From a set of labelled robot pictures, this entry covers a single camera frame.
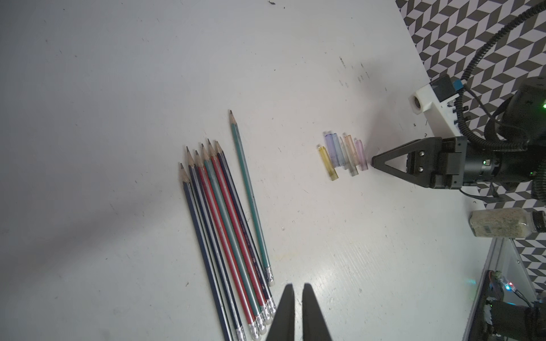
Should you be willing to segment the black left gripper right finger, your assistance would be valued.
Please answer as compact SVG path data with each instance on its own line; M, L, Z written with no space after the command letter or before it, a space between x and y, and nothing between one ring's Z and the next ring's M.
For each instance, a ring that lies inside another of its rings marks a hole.
M311 284L304 284L302 293L303 341L332 341Z

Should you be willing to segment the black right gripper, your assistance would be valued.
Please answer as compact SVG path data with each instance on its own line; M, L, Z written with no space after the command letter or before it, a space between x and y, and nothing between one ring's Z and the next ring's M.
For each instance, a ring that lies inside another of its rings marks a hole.
M372 166L384 173L424 188L460 189L463 185L467 138L429 137L414 140L372 157ZM404 170L387 162L408 155Z

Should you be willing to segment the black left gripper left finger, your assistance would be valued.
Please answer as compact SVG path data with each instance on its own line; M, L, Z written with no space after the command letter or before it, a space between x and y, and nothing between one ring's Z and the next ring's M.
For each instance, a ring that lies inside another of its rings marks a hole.
M295 323L294 287L287 284L270 326L266 341L294 341Z

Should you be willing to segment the red pencil blue cap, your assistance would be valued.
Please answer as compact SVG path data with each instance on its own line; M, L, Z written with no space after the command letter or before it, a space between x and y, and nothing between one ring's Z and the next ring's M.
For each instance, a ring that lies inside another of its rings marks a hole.
M252 260L247 253L245 239L242 231L240 230L239 221L232 198L230 196L230 191L227 187L227 183L216 156L214 146L210 140L208 140L206 151L209 154L209 157L207 158L207 167L212 169L216 178L216 180L212 180L212 182L223 198L223 204L220 204L220 210L223 217L225 217L227 220L225 225L227 235L230 240L231 253L237 262L239 272L238 276L240 277L240 280L245 288L245 302L251 311L251 321L256 325L258 325L258 323L267 325L268 323L264 319L263 307L260 305L260 301L262 300L260 284L254 272Z

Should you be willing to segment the teal pencil clear cap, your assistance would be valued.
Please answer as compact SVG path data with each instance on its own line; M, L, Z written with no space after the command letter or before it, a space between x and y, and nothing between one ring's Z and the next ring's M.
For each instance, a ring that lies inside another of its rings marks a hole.
M218 158L213 156L211 146L202 145L201 150L205 177L213 193L213 207L221 220L218 234L223 243L224 255L229 263L248 329L252 338L258 340L267 331L262 307L255 296L255 289L260 288L260 285L255 279L252 263L247 261L246 255L241 252L240 247L245 243L236 229L237 215Z

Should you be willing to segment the pink purple pencil cap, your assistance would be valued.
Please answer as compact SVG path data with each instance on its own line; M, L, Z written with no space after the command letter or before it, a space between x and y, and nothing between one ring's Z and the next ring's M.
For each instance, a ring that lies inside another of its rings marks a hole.
M363 143L360 139L354 139L355 147L357 150L358 160L362 171L368 170L368 163L365 158Z

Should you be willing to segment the dark blue pencil purple cap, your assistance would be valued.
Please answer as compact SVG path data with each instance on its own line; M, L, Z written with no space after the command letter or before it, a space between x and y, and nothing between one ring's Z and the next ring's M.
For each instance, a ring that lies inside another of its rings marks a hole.
M206 238L203 234L203 226L201 224L200 213L195 202L191 180L186 173L182 163L179 163L179 177L182 183L183 193L186 198L187 206L189 208L189 213L191 215L193 227L196 233L200 253L203 259L210 290L213 296L213 301L216 306L220 327L223 333L223 340L233 340L233 335L230 331L230 324L226 312L226 307L224 306L223 299L221 298L218 280L216 278L216 273L214 271L213 263L210 258L210 252L208 251Z

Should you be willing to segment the green tinted pencil cap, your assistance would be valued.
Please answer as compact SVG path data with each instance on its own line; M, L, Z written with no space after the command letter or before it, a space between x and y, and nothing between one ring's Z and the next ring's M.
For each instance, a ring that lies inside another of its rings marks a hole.
M351 176L357 176L358 175L358 169L355 167L355 164L353 162L352 153L346 149L347 153L347 163L348 163L348 169L350 171Z

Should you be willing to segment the yellow pencil cap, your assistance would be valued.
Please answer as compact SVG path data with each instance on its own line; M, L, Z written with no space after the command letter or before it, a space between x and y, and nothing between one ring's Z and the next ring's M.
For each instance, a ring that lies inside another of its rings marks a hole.
M327 152L327 149L325 148L325 146L322 146L322 145L318 145L317 146L317 149L318 149L318 152L321 156L321 160L323 161L324 163L324 166L326 168L326 171L328 173L328 176L330 177L330 179L332 181L335 181L335 180L338 180L338 174L331 162L331 159L330 159L330 156Z

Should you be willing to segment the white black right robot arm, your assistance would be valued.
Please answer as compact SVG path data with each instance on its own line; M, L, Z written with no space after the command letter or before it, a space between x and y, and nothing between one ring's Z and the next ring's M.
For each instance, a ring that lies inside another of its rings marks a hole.
M425 115L433 135L374 156L372 166L409 183L431 189L462 190L480 182L517 186L530 182L535 199L545 200L545 79L524 80L516 93L488 113L483 136L470 130L462 97L479 62L502 38L545 10L539 2L509 21L464 65L462 78L448 75L410 98ZM468 340L544 340L545 304L515 305L506 294L523 294L500 271L483 278L466 331Z

